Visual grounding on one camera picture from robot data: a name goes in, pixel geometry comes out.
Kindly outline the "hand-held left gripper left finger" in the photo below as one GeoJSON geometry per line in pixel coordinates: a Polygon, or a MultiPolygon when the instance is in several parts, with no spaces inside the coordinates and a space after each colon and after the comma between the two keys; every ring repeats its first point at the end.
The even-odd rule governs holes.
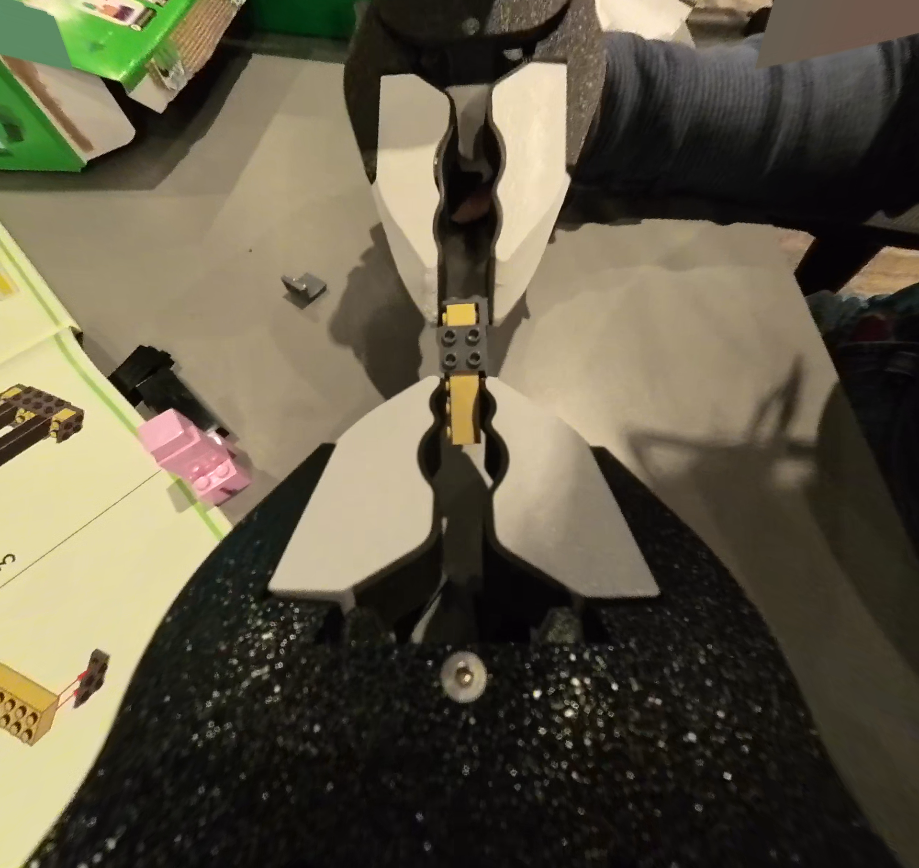
{"type": "Polygon", "coordinates": [[[271,575],[273,595],[355,604],[434,546],[440,524],[423,448],[437,435],[440,390],[438,376],[423,378],[338,438],[271,575]]]}

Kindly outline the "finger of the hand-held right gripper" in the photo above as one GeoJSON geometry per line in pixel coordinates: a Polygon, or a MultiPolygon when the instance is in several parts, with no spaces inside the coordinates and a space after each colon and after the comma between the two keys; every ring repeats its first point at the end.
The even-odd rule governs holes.
{"type": "Polygon", "coordinates": [[[428,324],[438,322],[442,153],[453,126],[446,93],[415,74],[381,78],[371,190],[398,275],[428,324]]]}
{"type": "Polygon", "coordinates": [[[523,298],[569,189],[567,83],[566,64],[530,62],[492,89],[488,123],[500,150],[491,261],[496,326],[523,298]]]}

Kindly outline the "pink brick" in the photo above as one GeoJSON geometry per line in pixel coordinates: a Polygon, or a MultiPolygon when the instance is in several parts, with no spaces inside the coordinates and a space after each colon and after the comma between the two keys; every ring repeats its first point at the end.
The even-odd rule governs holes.
{"type": "Polygon", "coordinates": [[[186,483],[199,502],[221,506],[251,483],[228,440],[204,431],[175,409],[144,421],[137,434],[157,465],[186,483]]]}

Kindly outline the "green toy box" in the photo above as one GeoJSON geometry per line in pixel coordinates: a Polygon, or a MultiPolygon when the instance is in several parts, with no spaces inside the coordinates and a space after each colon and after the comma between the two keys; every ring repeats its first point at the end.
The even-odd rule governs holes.
{"type": "Polygon", "coordinates": [[[163,113],[245,2],[2,0],[2,170],[79,172],[128,145],[112,88],[163,113]]]}

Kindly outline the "dark grey square brick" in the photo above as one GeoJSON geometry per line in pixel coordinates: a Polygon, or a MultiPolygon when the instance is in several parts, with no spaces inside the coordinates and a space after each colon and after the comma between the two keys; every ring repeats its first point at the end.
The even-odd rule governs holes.
{"type": "Polygon", "coordinates": [[[488,373],[488,325],[444,325],[435,332],[438,369],[443,375],[488,373]]]}

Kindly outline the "pale green instruction booklet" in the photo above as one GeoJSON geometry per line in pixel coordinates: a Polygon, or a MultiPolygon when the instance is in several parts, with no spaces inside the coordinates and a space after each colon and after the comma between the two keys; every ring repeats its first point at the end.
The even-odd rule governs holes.
{"type": "Polygon", "coordinates": [[[2,394],[62,400],[14,434],[2,399],[1,658],[44,690],[15,715],[2,685],[1,864],[26,866],[93,770],[156,629],[231,529],[141,445],[140,414],[1,230],[2,394]]]}

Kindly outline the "dark brown table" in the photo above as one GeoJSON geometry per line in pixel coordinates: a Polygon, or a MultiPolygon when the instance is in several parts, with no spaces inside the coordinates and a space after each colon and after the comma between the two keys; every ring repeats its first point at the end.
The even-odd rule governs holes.
{"type": "Polygon", "coordinates": [[[917,209],[895,218],[877,214],[864,223],[794,220],[787,228],[812,237],[794,271],[805,296],[840,292],[884,248],[918,249],[917,209]]]}

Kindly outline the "grey desk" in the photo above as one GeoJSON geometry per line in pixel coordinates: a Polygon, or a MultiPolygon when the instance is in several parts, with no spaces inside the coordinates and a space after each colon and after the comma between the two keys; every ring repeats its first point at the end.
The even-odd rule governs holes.
{"type": "Polygon", "coordinates": [[[419,374],[340,67],[254,56],[210,130],[2,176],[93,357],[171,349],[276,485],[167,611],[27,866],[917,866],[917,564],[776,233],[560,232],[502,379],[601,454],[661,597],[600,647],[315,642],[266,596],[308,454],[419,374]],[[298,309],[282,275],[324,296],[298,309]]]}

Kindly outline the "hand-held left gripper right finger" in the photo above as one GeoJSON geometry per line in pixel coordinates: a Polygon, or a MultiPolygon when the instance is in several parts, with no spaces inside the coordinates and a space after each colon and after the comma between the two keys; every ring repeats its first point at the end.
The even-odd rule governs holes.
{"type": "Polygon", "coordinates": [[[588,442],[498,378],[485,469],[499,548],[584,600],[655,598],[654,575],[588,442]]]}

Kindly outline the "small grey bracket brick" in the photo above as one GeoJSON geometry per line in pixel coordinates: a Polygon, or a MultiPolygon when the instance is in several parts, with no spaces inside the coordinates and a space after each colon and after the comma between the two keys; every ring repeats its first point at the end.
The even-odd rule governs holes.
{"type": "Polygon", "coordinates": [[[285,297],[298,309],[305,309],[327,292],[326,282],[309,272],[296,276],[282,275],[280,279],[286,291],[285,297]]]}

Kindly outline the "yellow and grey brick assembly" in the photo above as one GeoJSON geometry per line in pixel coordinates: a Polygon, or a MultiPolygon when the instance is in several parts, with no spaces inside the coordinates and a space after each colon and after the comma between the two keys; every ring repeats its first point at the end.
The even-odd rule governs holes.
{"type": "MultiPolygon", "coordinates": [[[[442,305],[440,326],[489,324],[487,300],[474,296],[466,300],[447,299],[442,305]]],[[[447,392],[447,434],[455,446],[477,444],[481,437],[480,397],[485,375],[444,375],[447,392]]]]}

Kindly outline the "black brick assembly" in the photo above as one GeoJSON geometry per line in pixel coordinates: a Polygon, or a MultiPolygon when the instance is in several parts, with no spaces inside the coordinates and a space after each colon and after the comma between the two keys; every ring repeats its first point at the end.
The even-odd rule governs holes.
{"type": "Polygon", "coordinates": [[[155,415],[174,409],[201,430],[228,438],[230,431],[183,382],[175,365],[169,352],[140,345],[108,379],[132,406],[144,404],[155,415]]]}

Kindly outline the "person's right forearm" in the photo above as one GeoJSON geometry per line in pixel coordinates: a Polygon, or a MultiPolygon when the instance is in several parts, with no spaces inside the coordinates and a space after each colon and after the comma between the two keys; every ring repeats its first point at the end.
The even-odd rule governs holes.
{"type": "Polygon", "coordinates": [[[917,35],[768,68],[763,35],[702,49],[604,38],[578,191],[845,223],[917,208],[917,35]]]}

